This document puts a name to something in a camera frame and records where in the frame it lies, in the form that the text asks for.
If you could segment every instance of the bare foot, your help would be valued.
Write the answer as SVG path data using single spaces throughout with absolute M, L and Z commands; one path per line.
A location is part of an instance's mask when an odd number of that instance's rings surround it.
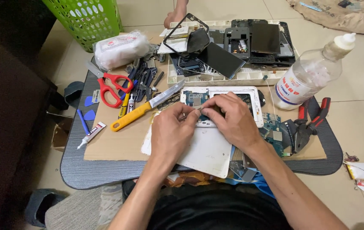
M 180 22 L 186 15 L 186 5 L 189 0 L 178 0 L 176 3 L 175 10 L 168 13 L 168 17 L 165 18 L 164 27 L 170 28 L 170 23 Z

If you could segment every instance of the green plastic basket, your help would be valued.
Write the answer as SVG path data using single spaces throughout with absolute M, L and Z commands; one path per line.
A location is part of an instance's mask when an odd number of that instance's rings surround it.
M 116 0 L 42 0 L 87 52 L 122 31 Z

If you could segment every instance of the hand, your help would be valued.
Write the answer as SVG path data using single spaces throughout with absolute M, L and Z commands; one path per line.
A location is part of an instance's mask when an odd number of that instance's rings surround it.
M 185 121 L 178 118 L 189 113 Z M 190 145 L 200 111 L 181 102 L 162 111 L 152 124 L 151 157 L 161 167 L 172 170 L 186 147 Z
M 225 118 L 211 108 L 215 105 L 226 113 Z M 248 151 L 254 144 L 263 143 L 247 104 L 236 94 L 228 92 L 216 95 L 207 100 L 202 107 L 202 114 L 208 116 L 225 138 L 243 152 Z

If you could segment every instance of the pliers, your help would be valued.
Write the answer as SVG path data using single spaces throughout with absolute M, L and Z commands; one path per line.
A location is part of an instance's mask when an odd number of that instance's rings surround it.
M 321 103 L 320 111 L 308 125 L 307 125 L 307 111 L 308 111 L 308 104 L 310 99 L 305 101 L 299 107 L 299 118 L 294 121 L 295 124 L 298 124 L 297 131 L 295 134 L 295 153 L 299 153 L 308 143 L 310 140 L 310 136 L 317 135 L 317 126 L 321 124 L 321 122 L 326 118 L 328 114 L 328 110 L 330 109 L 331 98 L 324 97 Z

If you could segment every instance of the table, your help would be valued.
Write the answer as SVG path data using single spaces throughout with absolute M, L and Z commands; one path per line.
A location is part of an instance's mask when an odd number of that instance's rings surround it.
M 78 106 L 80 110 L 85 109 L 84 102 L 86 97 L 92 96 L 93 91 L 96 89 L 99 89 L 97 77 L 88 71 L 81 94 L 80 105 Z M 97 108 L 98 104 L 87 107 L 88 110 L 93 109 L 94 111 L 97 111 Z M 312 98 L 308 108 L 309 115 L 315 117 L 319 109 L 317 101 L 315 98 Z M 86 121 L 86 123 L 88 128 L 92 129 L 93 121 Z M 85 148 L 77 149 L 84 136 L 85 133 L 81 120 L 76 113 L 60 164 L 61 176 L 67 186 L 78 190 L 85 190 L 139 177 L 146 163 L 145 161 L 84 160 Z M 341 167 L 343 160 L 342 149 L 326 119 L 318 126 L 318 137 L 327 155 L 327 159 L 287 160 L 285 163 L 290 169 L 303 174 L 330 175 Z M 177 165 L 174 170 L 189 170 L 189 168 Z

